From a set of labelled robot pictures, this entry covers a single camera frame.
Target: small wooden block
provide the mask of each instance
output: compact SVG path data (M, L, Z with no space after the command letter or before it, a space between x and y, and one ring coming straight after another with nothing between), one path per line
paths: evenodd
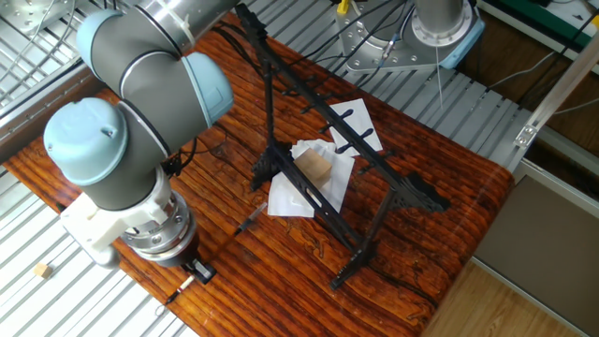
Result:
M52 274L52 268L49 266L46 266L43 263L37 263L36 266L34 267L34 274L39 277L42 277L44 279L47 279Z
M330 179L333 166L313 149L306 150L294 163L318 189Z

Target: wood grain surface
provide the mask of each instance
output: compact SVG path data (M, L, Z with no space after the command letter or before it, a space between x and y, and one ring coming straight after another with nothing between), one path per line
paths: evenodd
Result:
M579 335L470 261L422 336Z
M299 56L271 42L286 60ZM199 136L193 164L171 180L193 210L205 258L232 234L260 203L269 185L251 192L251 167L266 146L263 83L252 68L214 33L197 45L225 72L235 106L218 124ZM303 77L328 73L310 62L295 69ZM321 93L350 92L354 87L331 78ZM105 90L99 97L114 103ZM451 208L392 212L380 235L378 256L337 291L329 281L349 260L349 252L320 225L319 219L261 215L213 261L218 275L207 286L192 284L168 307L201 336L342 335L418 336L431 320L463 266L482 240L513 184L511 174L362 92L388 160L400 173L418 172L436 186ZM326 139L324 120L314 111L300 115L306 102L275 96L276 137ZM330 104L339 100L331 99ZM375 171L358 176L357 159L345 195L342 216L358 232L371 223L388 184ZM47 203L68 205L79 194L47 157L41 139L5 166ZM136 256L122 242L121 267L164 302L185 280L179 269L164 269Z

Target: white paper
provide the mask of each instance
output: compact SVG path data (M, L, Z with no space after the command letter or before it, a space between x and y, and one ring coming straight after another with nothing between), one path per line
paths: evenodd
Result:
M314 149L332 165L330 180L319 191L339 212L355 160L347 155L336 154L335 144L321 139L298 141L298 144L291 148L291 155L297 158L308 148ZM269 215L314 217L314 209L287 177L280 172L272 178L270 184Z
M368 113L363 99L360 98L349 102L343 102L331 105L330 107L333 108L338 115L342 115L346 111L353 109L354 113L352 113L351 116L345 118L344 120L359 135L366 132L366 130L368 130L369 128L374 129L373 120L371 120L371 115ZM334 126L330 129L330 134L333 136L333 140L335 141L337 148L340 148L347 144L347 140L345 140L345 138L342 135L340 135L337 130L335 130ZM376 134L376 130L374 130L374 132L365 140L370 146L373 147L375 151L383 150L383 145L381 144L381 140L378 138L378 135ZM354 148L350 148L347 149L347 151L345 151L343 154L348 156L356 156L359 155L359 152Z

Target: metal pole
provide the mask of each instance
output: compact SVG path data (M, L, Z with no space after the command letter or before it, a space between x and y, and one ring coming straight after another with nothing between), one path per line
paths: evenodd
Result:
M599 34L595 34L591 42L578 55L578 58L536 108L514 140L516 146L520 149L526 149L533 143L541 127L551 118L563 101L572 94L582 79L597 64L597 61L599 61Z

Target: light blue joint cap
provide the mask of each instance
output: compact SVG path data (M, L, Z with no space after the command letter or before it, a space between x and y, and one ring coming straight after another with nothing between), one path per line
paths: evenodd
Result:
M97 30L106 20L114 16L122 15L123 13L120 11L112 9L97 11L87 17L77 31L77 49L79 50L81 59L83 59L83 62L92 69L97 78L99 77L95 73L94 64L92 63L92 46L94 45L95 33L97 33Z
M453 69L458 66L458 63L461 61L464 56L470 51L470 49L474 46L478 38L483 31L485 30L485 23L480 19L476 18L476 23L473 25L472 29L466 37L460 42L458 47L454 49L445 60L439 63L439 66L442 66L445 69Z
M211 127L233 107L231 84L223 70L203 53L194 52L182 60L204 110L206 124Z
M65 105L44 131L48 155L65 177L79 186L106 178L123 158L127 140L123 114L99 98Z

